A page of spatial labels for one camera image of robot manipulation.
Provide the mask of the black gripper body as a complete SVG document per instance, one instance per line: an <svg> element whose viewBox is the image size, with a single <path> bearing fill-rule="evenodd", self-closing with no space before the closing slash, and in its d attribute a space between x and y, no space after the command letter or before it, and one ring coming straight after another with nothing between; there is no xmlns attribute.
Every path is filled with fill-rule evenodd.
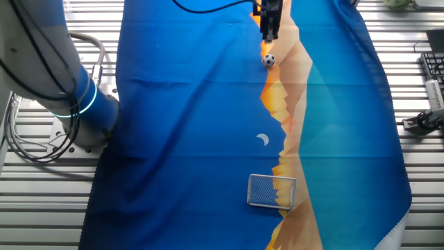
<svg viewBox="0 0 444 250"><path fill-rule="evenodd" d="M253 1L253 16L274 17L282 14L283 0Z"/></svg>

